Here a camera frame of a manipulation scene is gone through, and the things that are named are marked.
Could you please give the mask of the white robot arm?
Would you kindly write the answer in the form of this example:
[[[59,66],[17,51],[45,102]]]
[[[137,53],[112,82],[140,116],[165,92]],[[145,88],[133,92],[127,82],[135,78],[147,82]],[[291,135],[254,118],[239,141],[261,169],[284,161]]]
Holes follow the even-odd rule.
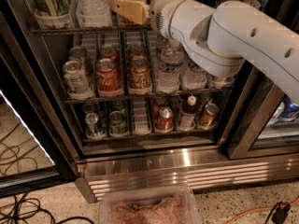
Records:
[[[179,42],[192,61],[214,77],[236,75],[249,62],[299,103],[299,35],[239,1],[216,8],[195,0],[109,0],[117,14],[149,23]]]

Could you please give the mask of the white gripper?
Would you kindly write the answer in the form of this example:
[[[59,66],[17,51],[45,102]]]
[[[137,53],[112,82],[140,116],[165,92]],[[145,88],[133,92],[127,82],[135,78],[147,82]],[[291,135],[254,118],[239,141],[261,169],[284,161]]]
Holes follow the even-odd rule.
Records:
[[[152,30],[165,38],[185,40],[188,37],[188,4],[193,0],[109,0],[111,9],[135,24],[150,20]]]

